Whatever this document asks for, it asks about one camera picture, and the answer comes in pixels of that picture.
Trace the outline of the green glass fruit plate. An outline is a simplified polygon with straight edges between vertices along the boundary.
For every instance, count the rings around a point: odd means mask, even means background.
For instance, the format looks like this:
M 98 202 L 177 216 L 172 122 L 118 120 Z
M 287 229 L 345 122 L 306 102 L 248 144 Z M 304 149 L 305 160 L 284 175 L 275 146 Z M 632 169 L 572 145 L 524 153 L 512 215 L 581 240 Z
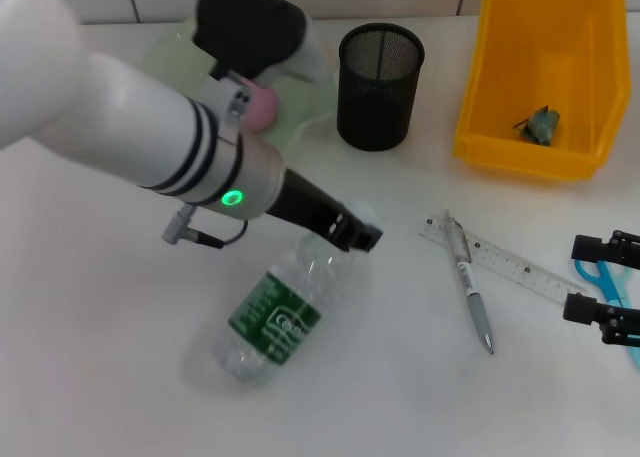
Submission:
M 203 100 L 215 59 L 193 44 L 195 29 L 192 18 L 173 25 L 147 50 L 142 69 L 188 97 Z M 278 97 L 277 120 L 270 128 L 255 134 L 288 157 L 306 127 L 333 118 L 337 90 L 333 80 L 312 84 L 289 76 L 278 77 L 271 88 Z

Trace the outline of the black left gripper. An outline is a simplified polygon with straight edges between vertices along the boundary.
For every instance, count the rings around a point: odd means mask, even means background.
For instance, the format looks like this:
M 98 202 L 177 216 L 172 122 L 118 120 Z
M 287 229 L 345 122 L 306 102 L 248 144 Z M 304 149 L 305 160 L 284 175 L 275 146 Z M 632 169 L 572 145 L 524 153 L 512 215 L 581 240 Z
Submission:
M 291 169 L 267 214 L 305 228 L 344 252 L 370 252 L 383 235 L 368 204 L 341 204 Z

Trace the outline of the yellow plastic bin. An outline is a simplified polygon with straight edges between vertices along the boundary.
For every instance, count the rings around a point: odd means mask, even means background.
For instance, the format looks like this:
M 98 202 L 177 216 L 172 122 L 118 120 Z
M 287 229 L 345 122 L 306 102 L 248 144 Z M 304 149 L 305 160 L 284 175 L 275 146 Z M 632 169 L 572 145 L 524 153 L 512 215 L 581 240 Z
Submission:
M 608 160 L 631 94 L 625 0 L 482 0 L 453 153 L 558 181 Z M 550 147 L 513 129 L 548 106 Z

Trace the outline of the blue teal scissors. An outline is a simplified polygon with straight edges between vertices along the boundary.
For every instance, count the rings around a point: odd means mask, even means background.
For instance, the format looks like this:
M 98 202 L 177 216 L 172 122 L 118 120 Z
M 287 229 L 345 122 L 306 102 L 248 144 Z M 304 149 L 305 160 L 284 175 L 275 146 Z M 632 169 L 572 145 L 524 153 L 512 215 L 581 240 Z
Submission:
M 604 297 L 605 302 L 611 306 L 618 306 L 627 309 L 634 309 L 628 297 L 626 285 L 631 276 L 631 269 L 623 267 L 620 271 L 613 270 L 607 262 L 599 261 L 595 263 L 595 273 L 590 273 L 585 268 L 585 262 L 580 260 L 574 261 L 575 269 L 578 274 L 588 283 L 597 287 Z M 634 367 L 640 372 L 640 347 L 626 347 L 628 355 Z

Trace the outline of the clear grey ballpoint pen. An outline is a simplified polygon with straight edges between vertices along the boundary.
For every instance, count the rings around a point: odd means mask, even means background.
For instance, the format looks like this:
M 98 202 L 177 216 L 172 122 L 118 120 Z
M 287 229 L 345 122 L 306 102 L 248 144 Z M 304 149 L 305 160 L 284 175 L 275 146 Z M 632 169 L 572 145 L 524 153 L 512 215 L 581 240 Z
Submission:
M 463 228 L 448 210 L 444 211 L 444 231 L 476 333 L 484 348 L 491 355 L 494 355 L 495 342 L 493 330 L 481 292 L 475 283 L 467 237 Z

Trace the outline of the clear water bottle green label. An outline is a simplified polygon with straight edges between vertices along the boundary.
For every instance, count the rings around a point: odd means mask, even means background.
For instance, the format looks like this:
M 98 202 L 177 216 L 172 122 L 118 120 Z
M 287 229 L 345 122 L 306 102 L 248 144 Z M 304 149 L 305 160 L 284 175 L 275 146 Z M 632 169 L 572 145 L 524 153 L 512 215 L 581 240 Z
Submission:
M 368 255 L 342 251 L 311 232 L 279 256 L 228 318 L 213 356 L 236 381 L 259 386 L 304 346 L 347 297 Z

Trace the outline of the transparent plastic ruler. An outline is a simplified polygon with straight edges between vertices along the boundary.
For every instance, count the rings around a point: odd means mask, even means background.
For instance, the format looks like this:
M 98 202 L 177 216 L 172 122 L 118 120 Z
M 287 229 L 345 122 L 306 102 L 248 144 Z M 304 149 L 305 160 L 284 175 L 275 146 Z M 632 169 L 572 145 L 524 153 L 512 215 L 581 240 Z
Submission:
M 465 231 L 472 269 L 483 267 L 547 300 L 563 305 L 568 293 L 585 295 L 580 285 L 539 267 L 493 243 Z

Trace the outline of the black mesh pen holder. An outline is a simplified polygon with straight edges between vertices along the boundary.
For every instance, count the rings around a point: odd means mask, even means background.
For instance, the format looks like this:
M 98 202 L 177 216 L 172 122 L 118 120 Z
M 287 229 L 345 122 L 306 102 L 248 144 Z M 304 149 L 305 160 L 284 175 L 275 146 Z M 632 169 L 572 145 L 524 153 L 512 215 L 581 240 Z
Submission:
M 390 23 L 354 28 L 339 46 L 337 130 L 349 145 L 382 152 L 406 138 L 425 50 Z

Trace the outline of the green plastic wrapper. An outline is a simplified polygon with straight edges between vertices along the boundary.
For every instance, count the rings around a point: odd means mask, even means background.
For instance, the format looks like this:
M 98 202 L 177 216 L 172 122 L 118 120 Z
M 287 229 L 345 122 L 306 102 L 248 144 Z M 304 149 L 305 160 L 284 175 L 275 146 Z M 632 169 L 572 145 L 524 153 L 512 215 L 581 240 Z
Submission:
M 560 114 L 548 106 L 536 110 L 530 117 L 513 126 L 519 135 L 533 144 L 550 147 Z

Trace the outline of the pink peach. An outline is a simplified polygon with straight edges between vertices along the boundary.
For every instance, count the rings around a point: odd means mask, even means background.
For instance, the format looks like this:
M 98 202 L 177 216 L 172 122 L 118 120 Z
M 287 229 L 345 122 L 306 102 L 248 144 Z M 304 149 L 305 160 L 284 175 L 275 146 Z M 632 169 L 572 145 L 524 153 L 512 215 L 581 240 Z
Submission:
M 244 126 L 257 133 L 270 128 L 278 116 L 278 97 L 272 88 L 263 88 L 250 80 L 243 80 L 250 90 L 250 100 L 243 117 Z

